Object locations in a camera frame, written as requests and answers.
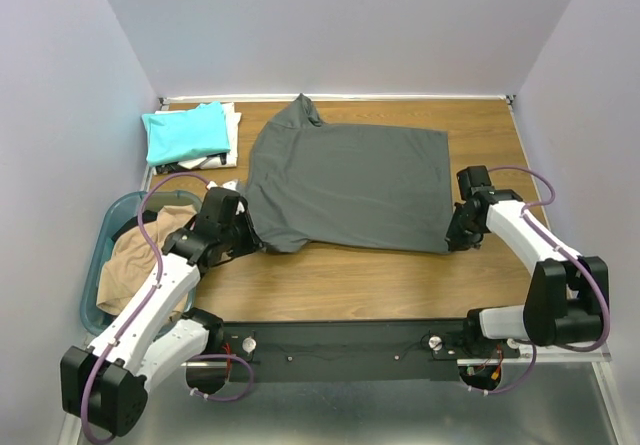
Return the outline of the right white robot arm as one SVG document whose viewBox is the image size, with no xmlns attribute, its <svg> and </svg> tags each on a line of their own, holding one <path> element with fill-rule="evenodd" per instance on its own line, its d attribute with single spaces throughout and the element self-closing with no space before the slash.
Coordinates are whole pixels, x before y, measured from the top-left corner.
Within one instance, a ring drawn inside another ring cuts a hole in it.
<svg viewBox="0 0 640 445">
<path fill-rule="evenodd" d="M 534 203 L 496 188 L 490 173 L 482 165 L 457 173 L 460 199 L 446 243 L 450 251 L 462 252 L 494 234 L 524 264 L 531 281 L 520 306 L 469 311 L 459 335 L 462 349 L 480 357 L 508 339 L 578 353 L 599 349 L 611 329 L 606 263 L 562 242 L 532 214 Z"/>
</svg>

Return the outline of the dark grey t-shirt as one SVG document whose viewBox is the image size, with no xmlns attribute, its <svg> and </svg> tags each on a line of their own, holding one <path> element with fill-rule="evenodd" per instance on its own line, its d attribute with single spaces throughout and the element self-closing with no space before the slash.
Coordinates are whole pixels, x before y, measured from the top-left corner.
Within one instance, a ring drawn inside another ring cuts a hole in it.
<svg viewBox="0 0 640 445">
<path fill-rule="evenodd" d="M 322 242 L 445 254 L 453 211 L 448 135 L 330 124 L 299 95 L 254 142 L 244 195 L 272 251 Z"/>
</svg>

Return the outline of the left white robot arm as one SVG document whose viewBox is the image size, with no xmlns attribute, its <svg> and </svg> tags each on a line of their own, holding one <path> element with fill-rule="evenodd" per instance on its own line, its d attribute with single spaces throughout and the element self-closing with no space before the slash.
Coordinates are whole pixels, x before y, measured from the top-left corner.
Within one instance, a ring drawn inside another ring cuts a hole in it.
<svg viewBox="0 0 640 445">
<path fill-rule="evenodd" d="M 63 410 L 79 418 L 92 444 L 128 434 L 141 418 L 151 391 L 184 363 L 214 362 L 230 372 L 249 362 L 231 352 L 224 322 L 192 308 L 166 334 L 174 307 L 212 268 L 260 248 L 246 199 L 209 186 L 200 211 L 153 246 L 156 264 L 129 304 L 85 348 L 70 347 L 60 361 Z"/>
</svg>

